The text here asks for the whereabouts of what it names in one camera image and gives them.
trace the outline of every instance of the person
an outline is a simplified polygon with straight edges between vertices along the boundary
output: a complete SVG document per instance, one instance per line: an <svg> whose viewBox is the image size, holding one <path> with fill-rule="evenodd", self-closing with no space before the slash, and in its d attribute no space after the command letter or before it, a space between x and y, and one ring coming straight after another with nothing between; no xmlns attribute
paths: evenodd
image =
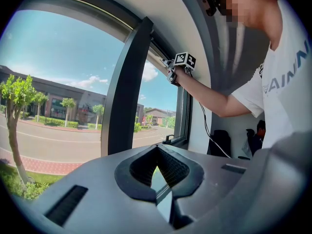
<svg viewBox="0 0 312 234"><path fill-rule="evenodd" d="M253 156L256 151L262 148L264 135L265 135L265 121L260 120L257 125L257 133L254 136L248 138L248 144Z"/></svg>
<svg viewBox="0 0 312 234"><path fill-rule="evenodd" d="M267 133L262 148L270 148L277 140L297 131L280 95L287 87L294 89L291 83L295 76L301 77L298 73L311 69L311 39L286 0L215 2L224 9L223 15L267 35L270 45L265 60L255 70L250 81L229 96L201 84L186 74L180 66L175 67L176 82L220 117L240 116L250 112L258 117L264 111ZM304 92L305 95L299 96L311 96L310 90L306 89Z"/></svg>

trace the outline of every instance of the black cable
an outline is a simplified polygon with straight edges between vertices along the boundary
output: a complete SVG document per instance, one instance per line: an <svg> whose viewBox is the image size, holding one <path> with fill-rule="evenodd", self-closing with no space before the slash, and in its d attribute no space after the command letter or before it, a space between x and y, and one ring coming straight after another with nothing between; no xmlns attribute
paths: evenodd
<svg viewBox="0 0 312 234"><path fill-rule="evenodd" d="M190 68L187 68L187 70L190 72L190 76L191 76L192 78L194 78L193 75L192 75L191 69L190 69ZM204 114L205 130L206 130L206 133L207 133L209 139L211 139L211 141L212 141L214 144L216 144L216 146L224 153L224 155L225 155L226 157L232 158L232 157L230 157L225 151L223 151L223 149L211 138L211 135L210 135L210 132L209 132L209 128L208 128L208 126L207 126L207 119L206 119L206 112L205 112L205 109L204 109L203 105L202 105L200 102L198 102L198 103L199 103L199 105L200 105L200 107L201 107L201 110L203 111L203 114Z"/></svg>

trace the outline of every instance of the building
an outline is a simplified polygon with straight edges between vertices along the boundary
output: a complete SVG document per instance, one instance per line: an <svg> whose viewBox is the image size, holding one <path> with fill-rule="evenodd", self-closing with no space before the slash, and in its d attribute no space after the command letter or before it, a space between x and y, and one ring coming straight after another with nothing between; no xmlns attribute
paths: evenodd
<svg viewBox="0 0 312 234"><path fill-rule="evenodd" d="M11 74L23 79L27 77L26 75L13 72L6 66L0 65L0 82L6 82ZM41 106L40 115L65 119L66 108L61 105L61 102L63 98L73 98L76 105L70 110L68 120L77 121L82 125L86 123L95 123L97 115L93 113L92 107L99 104L104 106L106 101L106 95L37 77L33 77L32 85L38 92L42 92L49 97L49 100ZM137 105L136 116L138 117L138 122L143 121L143 108L143 105ZM31 103L28 105L26 111L29 112L30 115L37 115L38 106L35 103Z"/></svg>
<svg viewBox="0 0 312 234"><path fill-rule="evenodd" d="M167 117L173 117L176 116L176 113L174 111L164 111L158 108L153 108L150 110L145 111L145 115L152 115L152 124L163 124L162 119L167 118Z"/></svg>

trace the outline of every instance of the sky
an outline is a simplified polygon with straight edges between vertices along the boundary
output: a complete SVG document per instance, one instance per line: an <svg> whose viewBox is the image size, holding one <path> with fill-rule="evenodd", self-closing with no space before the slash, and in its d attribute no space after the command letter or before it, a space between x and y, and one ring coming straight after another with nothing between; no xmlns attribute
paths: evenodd
<svg viewBox="0 0 312 234"><path fill-rule="evenodd" d="M22 10L0 39L0 65L34 77L107 95L124 43L82 21ZM176 110L177 87L145 62L138 103Z"/></svg>

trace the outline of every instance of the street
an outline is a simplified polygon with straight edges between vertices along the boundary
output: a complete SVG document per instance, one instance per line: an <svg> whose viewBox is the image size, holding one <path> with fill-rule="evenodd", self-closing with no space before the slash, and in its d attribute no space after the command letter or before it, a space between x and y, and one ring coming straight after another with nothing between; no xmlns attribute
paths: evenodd
<svg viewBox="0 0 312 234"><path fill-rule="evenodd" d="M153 128L134 133L133 148L159 143L174 132L170 128ZM100 133L62 131L19 121L17 136L20 155L25 157L71 163L84 163L100 157ZM3 115L0 115L0 149L11 151Z"/></svg>

